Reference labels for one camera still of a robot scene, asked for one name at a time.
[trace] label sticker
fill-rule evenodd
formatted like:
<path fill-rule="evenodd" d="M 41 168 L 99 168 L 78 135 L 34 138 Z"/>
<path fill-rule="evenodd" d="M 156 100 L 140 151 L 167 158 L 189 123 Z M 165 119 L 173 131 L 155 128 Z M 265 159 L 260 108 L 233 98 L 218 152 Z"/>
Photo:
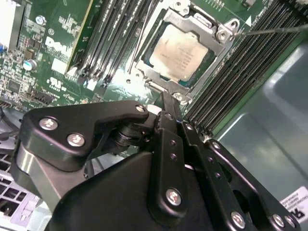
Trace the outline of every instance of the label sticker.
<path fill-rule="evenodd" d="M 67 64 L 59 59 L 54 58 L 51 69 L 64 75 L 67 69 Z"/>
<path fill-rule="evenodd" d="M 299 223 L 308 219 L 308 190 L 304 186 L 284 198 L 280 203 Z"/>

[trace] motherboard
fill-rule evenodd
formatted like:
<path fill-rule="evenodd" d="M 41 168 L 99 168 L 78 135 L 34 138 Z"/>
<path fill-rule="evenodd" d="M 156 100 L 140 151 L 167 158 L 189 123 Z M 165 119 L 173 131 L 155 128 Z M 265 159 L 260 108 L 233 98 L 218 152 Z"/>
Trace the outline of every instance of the motherboard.
<path fill-rule="evenodd" d="M 296 0 L 2 0 L 0 106 L 178 99 L 203 131 L 221 127 L 296 46 Z"/>

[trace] screw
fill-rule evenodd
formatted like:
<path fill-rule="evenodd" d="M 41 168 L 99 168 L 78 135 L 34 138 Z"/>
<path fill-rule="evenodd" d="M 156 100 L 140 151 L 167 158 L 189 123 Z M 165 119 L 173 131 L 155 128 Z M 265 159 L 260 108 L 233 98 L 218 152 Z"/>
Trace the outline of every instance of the screw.
<path fill-rule="evenodd" d="M 136 109 L 139 111 L 139 112 L 145 112 L 145 109 L 139 105 L 136 105 Z"/>
<path fill-rule="evenodd" d="M 168 189 L 166 191 L 167 200 L 174 206 L 179 206 L 182 202 L 180 194 L 174 189 Z"/>
<path fill-rule="evenodd" d="M 274 214 L 273 218 L 274 218 L 274 221 L 276 222 L 277 225 L 279 225 L 280 227 L 284 227 L 283 220 L 279 215 Z"/>
<path fill-rule="evenodd" d="M 165 117 L 167 117 L 169 120 L 173 120 L 173 117 L 170 113 L 166 113 Z"/>
<path fill-rule="evenodd" d="M 216 142 L 213 142 L 213 146 L 214 146 L 216 149 L 220 149 L 219 144 L 218 144 L 218 143 L 216 143 Z"/>
<path fill-rule="evenodd" d="M 217 179 L 221 179 L 221 175 L 220 175 L 218 172 L 215 172 L 215 177 L 216 177 Z"/>
<path fill-rule="evenodd" d="M 245 228 L 245 221 L 238 212 L 231 212 L 231 217 L 235 225 L 241 229 Z"/>
<path fill-rule="evenodd" d="M 190 124 L 186 124 L 186 127 L 188 128 L 188 130 L 193 130 L 193 127 Z"/>
<path fill-rule="evenodd" d="M 172 146 L 176 146 L 176 145 L 177 145 L 177 143 L 176 143 L 174 140 L 170 140 L 170 144 L 171 144 Z"/>
<path fill-rule="evenodd" d="M 73 147 L 82 147 L 85 144 L 85 139 L 78 134 L 70 134 L 67 137 L 67 142 Z"/>
<path fill-rule="evenodd" d="M 171 160 L 177 160 L 178 157 L 174 153 L 171 153 L 170 158 L 171 158 Z"/>
<path fill-rule="evenodd" d="M 54 119 L 50 119 L 50 118 L 41 119 L 39 122 L 39 125 L 42 129 L 48 130 L 48 131 L 55 130 L 58 127 L 57 121 L 55 121 Z"/>
<path fill-rule="evenodd" d="M 226 39 L 226 32 L 224 30 L 217 32 L 217 38 L 220 41 L 224 41 Z"/>
<path fill-rule="evenodd" d="M 292 226 L 292 228 L 295 228 L 295 224 L 290 217 L 284 216 L 284 218 Z"/>

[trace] black plastic bracket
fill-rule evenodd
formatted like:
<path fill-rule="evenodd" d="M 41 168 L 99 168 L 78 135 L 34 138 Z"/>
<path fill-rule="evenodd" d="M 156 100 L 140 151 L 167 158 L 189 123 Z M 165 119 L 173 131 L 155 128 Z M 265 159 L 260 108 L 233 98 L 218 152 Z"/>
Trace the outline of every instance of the black plastic bracket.
<path fill-rule="evenodd" d="M 26 113 L 20 140 L 31 153 L 62 171 L 82 169 L 98 141 L 106 140 L 111 130 L 125 123 L 143 123 L 149 113 L 136 101 L 81 104 L 34 109 Z M 54 130 L 45 130 L 41 119 L 57 122 Z M 85 140 L 81 147 L 71 146 L 67 137 L 79 134 Z"/>
<path fill-rule="evenodd" d="M 256 230 L 244 216 L 215 154 L 204 148 L 196 130 L 190 124 L 182 122 L 180 129 L 184 139 L 185 162 L 195 168 L 213 227 L 216 230 L 242 230 L 243 228 L 238 227 L 232 220 L 232 214 L 236 212 L 243 218 L 244 228 Z"/>
<path fill-rule="evenodd" d="M 148 191 L 148 209 L 160 224 L 178 224 L 188 210 L 187 183 L 185 182 L 182 139 L 177 135 L 177 120 L 170 95 L 162 94 L 163 111 L 159 113 L 154 129 L 155 149 Z"/>
<path fill-rule="evenodd" d="M 258 230 L 301 230 L 292 214 L 221 143 L 208 140 L 205 148 L 215 155 L 225 173 L 230 175 L 229 185 L 236 199 L 241 202 L 240 206 L 248 222 L 252 222 Z M 282 219 L 283 227 L 275 222 L 274 216 L 277 215 Z M 291 219 L 295 227 L 286 218 Z"/>

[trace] wire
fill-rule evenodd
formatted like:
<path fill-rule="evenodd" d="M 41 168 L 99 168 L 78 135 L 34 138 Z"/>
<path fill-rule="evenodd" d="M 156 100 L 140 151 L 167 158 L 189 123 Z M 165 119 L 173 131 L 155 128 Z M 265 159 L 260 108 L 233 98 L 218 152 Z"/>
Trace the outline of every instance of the wire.
<path fill-rule="evenodd" d="M 235 37 L 239 36 L 250 36 L 250 35 L 263 35 L 263 34 L 272 34 L 272 33 L 296 33 L 308 30 L 308 24 L 296 27 L 286 27 L 286 28 L 274 28 L 269 30 L 256 30 L 249 32 L 240 32 L 235 34 Z"/>

